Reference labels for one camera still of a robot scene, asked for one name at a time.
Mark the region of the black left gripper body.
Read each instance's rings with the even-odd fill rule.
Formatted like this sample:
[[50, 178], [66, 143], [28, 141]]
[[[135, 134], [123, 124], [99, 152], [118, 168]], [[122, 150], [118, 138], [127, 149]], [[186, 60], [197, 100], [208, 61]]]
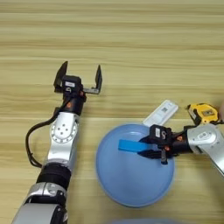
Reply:
[[62, 112], [74, 113], [77, 116], [81, 115], [83, 104], [87, 97], [83, 90], [79, 91], [65, 91], [63, 93], [63, 109]]

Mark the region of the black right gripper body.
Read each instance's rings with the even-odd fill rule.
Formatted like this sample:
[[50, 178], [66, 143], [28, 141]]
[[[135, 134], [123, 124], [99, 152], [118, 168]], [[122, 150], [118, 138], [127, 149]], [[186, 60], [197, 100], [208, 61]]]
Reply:
[[179, 154], [188, 154], [192, 152], [185, 132], [171, 133], [164, 137], [163, 154], [167, 158], [173, 158]]

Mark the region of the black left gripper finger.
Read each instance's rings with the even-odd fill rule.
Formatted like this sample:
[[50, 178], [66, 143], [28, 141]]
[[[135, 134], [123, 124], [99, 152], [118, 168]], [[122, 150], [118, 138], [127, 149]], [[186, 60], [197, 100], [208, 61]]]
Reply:
[[96, 75], [95, 75], [95, 86], [91, 88], [85, 88], [84, 92], [86, 94], [98, 95], [102, 89], [102, 70], [101, 66], [98, 66]]
[[56, 77], [53, 83], [55, 93], [62, 92], [62, 78], [67, 73], [67, 65], [68, 62], [65, 61], [59, 68], [58, 72], [56, 73]]

